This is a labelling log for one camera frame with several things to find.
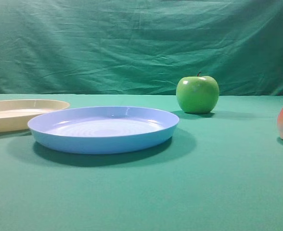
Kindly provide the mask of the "blue plastic plate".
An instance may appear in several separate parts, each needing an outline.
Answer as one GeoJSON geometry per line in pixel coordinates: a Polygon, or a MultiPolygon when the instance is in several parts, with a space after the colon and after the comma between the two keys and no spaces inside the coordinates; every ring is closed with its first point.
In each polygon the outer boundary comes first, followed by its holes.
{"type": "Polygon", "coordinates": [[[134,106],[96,106],[50,112],[29,120],[36,142],[73,154],[119,154],[160,145],[179,123],[171,112],[134,106]]]}

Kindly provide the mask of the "yellow plastic plate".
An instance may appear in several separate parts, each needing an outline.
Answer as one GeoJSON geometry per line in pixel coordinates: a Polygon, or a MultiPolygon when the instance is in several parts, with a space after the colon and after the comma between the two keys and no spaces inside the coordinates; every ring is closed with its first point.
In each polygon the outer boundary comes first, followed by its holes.
{"type": "Polygon", "coordinates": [[[28,121],[32,118],[69,107],[70,103],[58,100],[2,100],[0,101],[0,132],[28,129],[28,121]]]}

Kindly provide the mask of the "green apple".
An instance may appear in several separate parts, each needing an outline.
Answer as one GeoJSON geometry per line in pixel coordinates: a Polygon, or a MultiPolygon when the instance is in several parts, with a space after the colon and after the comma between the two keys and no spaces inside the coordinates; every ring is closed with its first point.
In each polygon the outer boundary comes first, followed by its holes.
{"type": "Polygon", "coordinates": [[[176,98],[183,112],[207,114],[216,106],[219,99],[219,85],[211,76],[183,77],[176,87],[176,98]]]}

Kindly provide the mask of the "green backdrop cloth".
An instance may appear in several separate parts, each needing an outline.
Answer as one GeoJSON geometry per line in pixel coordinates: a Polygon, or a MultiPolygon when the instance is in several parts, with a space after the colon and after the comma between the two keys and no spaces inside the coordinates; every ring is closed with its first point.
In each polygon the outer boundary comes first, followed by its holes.
{"type": "Polygon", "coordinates": [[[283,95],[283,0],[0,0],[0,93],[283,95]]]}

